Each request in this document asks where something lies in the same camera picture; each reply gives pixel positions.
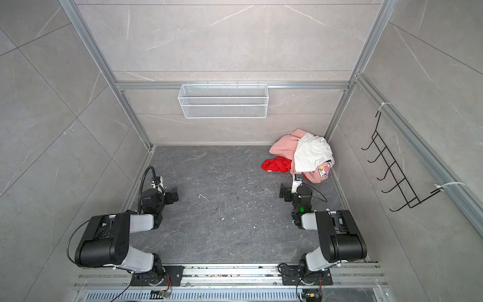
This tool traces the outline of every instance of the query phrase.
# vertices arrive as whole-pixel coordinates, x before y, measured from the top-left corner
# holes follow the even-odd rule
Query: marble floor
[[[132,234],[130,244],[164,263],[295,262],[314,250],[317,232],[294,226],[292,204],[278,198],[291,175],[260,167],[275,157],[269,148],[157,147],[151,165],[180,200],[165,207],[159,229]],[[313,209],[341,209],[332,177],[313,186],[328,200],[313,199]]]

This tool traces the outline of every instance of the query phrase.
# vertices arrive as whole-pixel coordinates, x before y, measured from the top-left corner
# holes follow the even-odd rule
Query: pink garment
[[[307,132],[302,129],[297,129],[291,134],[282,136],[271,148],[270,154],[281,156],[292,161],[290,166],[290,173],[295,174],[294,154],[297,148],[297,143]],[[318,184],[328,177],[331,168],[330,162],[325,162],[314,172],[304,172],[303,174],[314,184]]]

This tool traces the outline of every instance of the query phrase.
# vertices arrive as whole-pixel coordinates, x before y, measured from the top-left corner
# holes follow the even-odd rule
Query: gray marble wall
[[[482,15],[482,1],[400,1],[365,70],[481,201]]]
[[[483,200],[480,1],[400,0],[364,73],[475,195]],[[399,212],[404,199],[381,178],[370,143],[377,112],[356,90],[330,139],[334,172],[397,301],[480,301],[483,240],[445,193]],[[436,181],[397,131],[379,132],[416,194]]]
[[[178,93],[125,91],[153,144],[273,144],[297,128],[324,135],[342,90],[271,90],[266,118],[187,119]]]
[[[145,153],[58,1],[2,1],[1,301],[69,300],[66,240],[118,211]]]
[[[381,1],[77,3],[118,81],[347,81]],[[126,91],[154,144],[272,144],[297,128],[323,135],[341,94],[271,90],[265,119],[186,119],[177,91]]]

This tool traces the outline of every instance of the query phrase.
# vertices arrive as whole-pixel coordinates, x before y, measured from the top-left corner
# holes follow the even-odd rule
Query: black metal hook rack
[[[361,149],[362,149],[362,150],[364,150],[364,151],[366,151],[366,150],[368,150],[368,149],[371,147],[371,145],[372,145],[372,144],[374,144],[374,145],[376,146],[377,150],[379,151],[379,155],[376,157],[376,159],[375,159],[375,160],[373,160],[373,161],[368,160],[368,162],[369,162],[369,163],[373,163],[373,162],[375,162],[375,161],[376,161],[376,160],[377,160],[379,157],[382,157],[382,158],[383,158],[383,160],[384,160],[384,163],[386,163],[386,166],[387,166],[387,170],[386,170],[386,173],[384,174],[384,177],[383,177],[383,178],[379,178],[379,177],[377,177],[377,180],[379,180],[379,181],[384,180],[384,179],[386,178],[386,176],[387,176],[388,172],[390,172],[390,173],[391,173],[391,175],[392,175],[392,177],[393,177],[393,179],[394,179],[394,181],[396,182],[396,184],[394,185],[394,187],[392,187],[392,188],[391,188],[389,191],[382,191],[382,190],[381,190],[381,192],[382,192],[382,193],[389,193],[389,192],[391,192],[392,190],[394,190],[395,188],[398,188],[398,189],[400,190],[400,192],[401,192],[402,196],[404,197],[404,200],[405,200],[405,202],[406,202],[406,203],[405,203],[403,206],[401,206],[400,208],[398,208],[398,209],[396,209],[396,210],[393,210],[393,209],[389,209],[389,210],[390,210],[390,211],[392,211],[392,212],[397,212],[397,211],[399,211],[400,209],[404,208],[405,206],[408,206],[408,207],[410,207],[410,208],[414,208],[415,206],[417,206],[417,205],[421,204],[423,201],[425,201],[425,200],[429,199],[430,197],[433,197],[434,195],[436,195],[436,194],[438,194],[439,192],[441,192],[441,191],[442,191],[442,188],[437,188],[436,190],[431,191],[431,192],[429,193],[429,196],[428,196],[428,197],[426,197],[426,198],[424,198],[424,199],[422,199],[422,200],[421,200],[421,199],[418,197],[418,195],[416,194],[416,192],[415,192],[415,191],[414,191],[414,189],[412,188],[411,183],[409,182],[409,179],[406,177],[406,175],[404,174],[404,171],[401,169],[401,167],[399,166],[398,162],[397,162],[397,161],[396,161],[396,159],[394,158],[394,156],[393,156],[393,154],[392,154],[391,150],[389,150],[389,148],[387,147],[387,145],[386,145],[386,143],[384,142],[383,138],[382,138],[382,137],[379,135],[379,133],[377,132],[377,126],[379,125],[379,120],[381,119],[381,112],[380,112],[380,111],[378,111],[378,112],[376,113],[376,116],[375,116],[375,117],[377,118],[377,123],[376,123],[376,129],[374,130],[374,133],[371,135],[371,139],[372,139],[372,141],[370,142],[370,144],[369,144],[369,146],[368,146],[367,148],[365,148],[365,149],[364,149],[364,148],[361,148]],[[375,141],[377,137],[379,137],[379,139],[381,140],[381,142],[382,142],[382,143],[383,143],[383,145],[384,145],[384,147],[383,147],[382,149],[381,149],[381,148],[380,148],[380,147],[377,145],[377,143],[376,143],[376,141]],[[383,152],[384,152],[385,150],[387,150],[387,151],[389,152],[390,158],[386,158],[386,157],[384,156]],[[397,179],[396,179],[396,177],[395,177],[395,175],[394,175],[393,171],[391,170],[391,167],[393,167],[394,165],[396,165],[397,169],[399,169],[400,173],[402,174],[402,179],[400,179],[400,180],[397,180]],[[401,185],[401,183],[403,183],[403,182],[406,182],[406,183],[408,184],[409,188],[411,189],[412,193],[414,194],[414,198],[412,198],[411,200],[408,200],[408,198],[406,197],[406,194],[404,194],[404,190],[403,190],[403,189],[401,188],[401,186],[400,186],[400,185]]]

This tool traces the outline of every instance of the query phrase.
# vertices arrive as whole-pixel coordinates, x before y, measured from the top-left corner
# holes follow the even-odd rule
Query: white zip tie
[[[445,186],[447,186],[447,185],[463,185],[463,186],[466,186],[466,184],[465,184],[465,183],[462,183],[462,182],[460,182],[460,181],[451,181],[451,182],[446,183],[446,184],[441,185],[441,186],[440,186],[440,185],[436,185],[436,184],[434,184],[434,185],[435,185],[435,186],[436,186],[436,188],[438,188],[438,189],[441,189],[442,187],[445,187]]]
[[[379,106],[379,109],[378,109],[377,111],[380,111],[380,110],[381,110],[381,108],[382,108],[384,105],[386,105],[386,104],[390,104],[390,103],[382,102],[382,103],[381,103],[381,105]]]

